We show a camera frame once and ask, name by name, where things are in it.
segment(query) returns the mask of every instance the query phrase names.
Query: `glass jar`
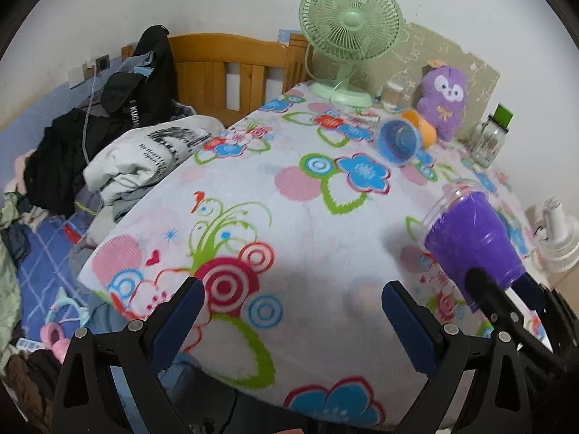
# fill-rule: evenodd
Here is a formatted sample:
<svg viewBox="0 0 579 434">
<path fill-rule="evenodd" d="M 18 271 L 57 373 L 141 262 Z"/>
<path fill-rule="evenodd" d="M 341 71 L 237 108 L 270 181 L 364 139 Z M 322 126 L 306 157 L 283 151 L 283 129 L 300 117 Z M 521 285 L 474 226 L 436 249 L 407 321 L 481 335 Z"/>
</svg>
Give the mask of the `glass jar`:
<svg viewBox="0 0 579 434">
<path fill-rule="evenodd" d="M 482 168 L 488 168 L 503 146 L 507 132 L 506 127 L 501 126 L 489 116 L 471 150 L 471 158 Z"/>
</svg>

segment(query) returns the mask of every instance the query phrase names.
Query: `white t-shirt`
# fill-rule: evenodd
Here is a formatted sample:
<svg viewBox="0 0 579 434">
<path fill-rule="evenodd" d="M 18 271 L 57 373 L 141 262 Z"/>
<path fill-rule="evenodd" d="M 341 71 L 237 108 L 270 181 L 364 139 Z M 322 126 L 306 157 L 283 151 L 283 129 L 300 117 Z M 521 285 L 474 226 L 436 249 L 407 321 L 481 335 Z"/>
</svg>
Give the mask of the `white t-shirt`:
<svg viewBox="0 0 579 434">
<path fill-rule="evenodd" d="M 85 168 L 88 189 L 100 190 L 105 205 L 110 205 L 124 192 L 162 180 L 223 130 L 221 122 L 206 115 L 130 130 Z"/>
</svg>

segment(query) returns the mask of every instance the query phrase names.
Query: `green clothing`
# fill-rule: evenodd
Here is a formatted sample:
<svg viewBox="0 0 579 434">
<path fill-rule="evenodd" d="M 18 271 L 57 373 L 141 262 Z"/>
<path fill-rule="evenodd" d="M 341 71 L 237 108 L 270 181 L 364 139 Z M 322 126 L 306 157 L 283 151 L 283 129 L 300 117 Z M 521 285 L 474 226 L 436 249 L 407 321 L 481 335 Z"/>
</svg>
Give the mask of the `green clothing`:
<svg viewBox="0 0 579 434">
<path fill-rule="evenodd" d="M 7 229 L 19 216 L 15 194 L 6 195 L 4 207 L 0 209 L 0 229 Z M 16 268 L 8 249 L 0 239 L 0 374 L 5 374 L 5 367 L 10 356 L 16 352 L 10 346 L 12 330 L 20 315 L 20 287 L 16 279 Z"/>
</svg>

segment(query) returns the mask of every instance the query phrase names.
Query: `green lid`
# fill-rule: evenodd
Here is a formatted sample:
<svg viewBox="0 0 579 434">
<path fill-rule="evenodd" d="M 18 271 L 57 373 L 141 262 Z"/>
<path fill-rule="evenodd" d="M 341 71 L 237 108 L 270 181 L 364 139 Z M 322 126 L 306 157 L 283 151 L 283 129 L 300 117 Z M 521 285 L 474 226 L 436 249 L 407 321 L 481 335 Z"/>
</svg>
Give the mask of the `green lid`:
<svg viewBox="0 0 579 434">
<path fill-rule="evenodd" d="M 510 112 L 502 104 L 499 104 L 497 106 L 497 110 L 493 114 L 493 119 L 497 124 L 505 127 L 506 129 L 508 127 L 508 123 L 511 122 L 512 112 Z"/>
</svg>

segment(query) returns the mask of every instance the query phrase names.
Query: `wooden headboard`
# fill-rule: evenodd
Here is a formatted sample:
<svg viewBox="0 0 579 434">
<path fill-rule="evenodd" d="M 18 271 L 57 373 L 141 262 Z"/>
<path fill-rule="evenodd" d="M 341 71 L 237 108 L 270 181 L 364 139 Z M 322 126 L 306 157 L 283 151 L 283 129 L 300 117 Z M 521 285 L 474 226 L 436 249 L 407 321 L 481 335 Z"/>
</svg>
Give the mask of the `wooden headboard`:
<svg viewBox="0 0 579 434">
<path fill-rule="evenodd" d="M 179 101 L 226 127 L 264 104 L 267 67 L 284 69 L 283 92 L 309 78 L 304 68 L 308 42 L 300 34 L 292 34 L 287 47 L 233 34 L 186 34 L 169 37 L 169 43 Z M 226 106 L 226 63 L 240 64 L 239 111 Z"/>
</svg>

